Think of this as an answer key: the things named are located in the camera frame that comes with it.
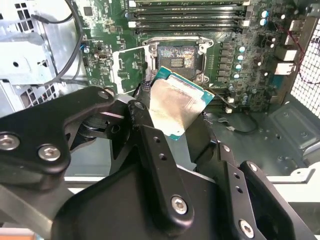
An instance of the black cable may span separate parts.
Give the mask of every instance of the black cable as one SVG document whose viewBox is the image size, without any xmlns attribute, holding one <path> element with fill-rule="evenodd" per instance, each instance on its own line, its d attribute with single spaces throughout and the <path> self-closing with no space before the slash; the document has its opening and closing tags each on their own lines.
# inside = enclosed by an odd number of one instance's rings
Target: black cable
<svg viewBox="0 0 320 240">
<path fill-rule="evenodd" d="M 73 78 L 71 79 L 62 79 L 61 82 L 65 82 L 67 84 L 79 84 L 79 85 L 84 85 L 87 86 L 88 82 L 87 81 L 80 81 L 80 80 L 76 80 L 76 78 L 79 76 L 79 72 L 80 72 L 80 68 L 81 68 L 81 63 L 82 63 L 82 51 L 79 51 L 79 61 L 78 61 L 78 67 L 76 69 L 76 72 L 73 76 Z"/>
<path fill-rule="evenodd" d="M 75 8 L 73 7 L 73 5 L 71 4 L 71 2 L 69 0 L 65 0 L 65 3 L 68 5 L 68 7 L 71 10 L 71 14 L 72 14 L 72 16 L 74 18 L 74 21 L 75 21 L 75 27 L 78 28 L 77 31 L 78 31 L 78 34 L 79 34 L 79 38 L 78 38 L 78 40 L 76 42 L 76 45 L 74 47 L 74 50 L 73 50 L 70 58 L 66 62 L 65 66 L 63 67 L 63 69 L 52 80 L 50 80 L 50 81 L 46 82 L 45 84 L 43 84 L 43 86 L 54 84 L 54 83 L 58 83 L 58 82 L 61 81 L 61 77 L 63 77 L 66 74 L 66 72 L 70 69 L 70 67 L 74 63 L 74 61 L 75 61 L 75 59 L 77 57 L 78 51 L 80 49 L 80 46 L 81 46 L 81 42 L 82 42 L 83 36 L 84 36 L 84 31 L 83 31 L 83 28 L 82 28 L 81 20 L 79 18 L 79 15 L 78 15 L 77 11 L 75 10 Z"/>
<path fill-rule="evenodd" d="M 63 24 L 63 23 L 66 23 L 68 22 L 70 19 L 72 19 L 73 17 L 73 14 L 71 13 L 69 16 L 67 16 L 65 19 L 63 20 L 60 20 L 60 21 L 51 21 L 43 16 L 39 16 L 39 15 L 34 15 L 34 14 L 31 14 L 31 17 L 41 23 L 44 23 L 44 24 Z"/>
<path fill-rule="evenodd" d="M 218 119 L 218 122 L 221 123 L 221 124 L 224 124 L 225 127 L 232 131 L 232 132 L 235 132 L 237 134 L 241 134 L 241 135 L 250 135 L 250 134 L 253 134 L 255 133 L 258 129 L 259 129 L 259 124 L 258 124 L 258 121 L 256 119 L 254 119 L 254 117 L 252 117 L 252 115 L 249 113 L 249 112 L 245 112 L 245 114 L 251 119 L 251 121 L 254 123 L 254 128 L 252 130 L 249 130 L 249 131 L 241 131 L 241 130 L 238 130 L 238 129 L 235 129 L 233 126 L 231 126 L 229 124 L 229 121 L 228 119 L 226 119 L 225 117 L 221 117 Z"/>
</svg>

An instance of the silver bolt head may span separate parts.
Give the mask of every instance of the silver bolt head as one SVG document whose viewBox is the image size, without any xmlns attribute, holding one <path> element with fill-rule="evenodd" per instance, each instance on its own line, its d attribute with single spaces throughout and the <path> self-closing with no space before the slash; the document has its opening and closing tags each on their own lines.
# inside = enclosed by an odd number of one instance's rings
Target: silver bolt head
<svg viewBox="0 0 320 240">
<path fill-rule="evenodd" d="M 250 163 L 250 167 L 252 168 L 253 171 L 258 171 L 257 167 L 255 165 L 253 165 L 252 163 Z"/>
<path fill-rule="evenodd" d="M 16 149 L 20 145 L 20 140 L 14 135 L 0 135 L 0 150 L 10 151 Z"/>
<path fill-rule="evenodd" d="M 226 145 L 223 145 L 224 150 L 226 150 L 227 152 L 230 152 L 230 148 Z"/>
<path fill-rule="evenodd" d="M 188 210 L 186 202 L 179 196 L 174 196 L 171 199 L 171 205 L 173 209 L 180 215 L 185 214 Z"/>
<path fill-rule="evenodd" d="M 60 158 L 61 152 L 53 145 L 45 145 L 40 147 L 38 155 L 41 159 L 52 162 Z"/>
<path fill-rule="evenodd" d="M 241 219 L 239 221 L 239 226 L 242 230 L 242 232 L 250 239 L 253 239 L 255 236 L 254 230 L 252 229 L 252 227 L 250 226 L 249 223 L 247 223 L 247 221 Z"/>
</svg>

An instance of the mesh panel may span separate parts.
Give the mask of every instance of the mesh panel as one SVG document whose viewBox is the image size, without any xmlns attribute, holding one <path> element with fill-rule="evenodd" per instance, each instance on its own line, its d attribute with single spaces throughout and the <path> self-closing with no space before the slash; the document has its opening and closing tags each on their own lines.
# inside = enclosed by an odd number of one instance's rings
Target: mesh panel
<svg viewBox="0 0 320 240">
<path fill-rule="evenodd" d="M 41 88 L 43 89 L 30 87 L 27 91 L 20 95 L 25 108 L 30 108 L 35 105 L 42 104 L 59 96 L 56 92 L 54 84 Z"/>
<path fill-rule="evenodd" d="M 300 73 L 297 75 L 291 94 L 312 113 L 320 118 L 320 19 L 311 38 L 311 42 L 305 52 Z"/>
</svg>

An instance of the black robotic arm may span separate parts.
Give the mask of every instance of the black robotic arm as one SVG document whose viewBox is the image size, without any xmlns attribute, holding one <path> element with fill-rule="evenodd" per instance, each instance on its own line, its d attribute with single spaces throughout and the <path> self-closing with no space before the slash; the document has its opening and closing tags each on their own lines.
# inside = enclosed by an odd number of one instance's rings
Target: black robotic arm
<svg viewBox="0 0 320 240">
<path fill-rule="evenodd" d="M 6 116 L 0 209 L 52 240 L 316 239 L 255 164 L 236 167 L 201 115 L 186 136 L 195 172 L 176 165 L 142 102 L 99 87 Z M 96 138 L 111 140 L 110 175 L 73 195 L 70 152 Z"/>
</svg>

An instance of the green circuit board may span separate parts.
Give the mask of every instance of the green circuit board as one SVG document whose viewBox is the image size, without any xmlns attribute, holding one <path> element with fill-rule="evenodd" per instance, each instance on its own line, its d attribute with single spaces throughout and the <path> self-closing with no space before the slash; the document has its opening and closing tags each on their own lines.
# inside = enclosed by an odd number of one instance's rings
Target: green circuit board
<svg viewBox="0 0 320 240">
<path fill-rule="evenodd" d="M 270 68 L 275 49 L 294 44 L 277 26 L 288 28 L 294 19 L 297 38 L 303 27 L 303 19 L 298 22 L 293 14 L 295 6 L 285 0 L 75 2 L 83 21 L 83 63 L 90 85 L 132 93 L 142 80 L 154 76 L 146 70 L 151 67 L 146 52 L 154 45 L 146 48 L 150 39 L 161 38 L 153 70 L 171 67 L 203 88 L 232 97 L 238 109 L 250 107 L 254 112 L 264 111 L 282 84 L 283 75 L 275 77 Z M 201 41 L 188 39 L 195 37 L 213 42 L 206 53 L 201 52 Z M 225 105 L 214 99 L 211 107 Z"/>
</svg>

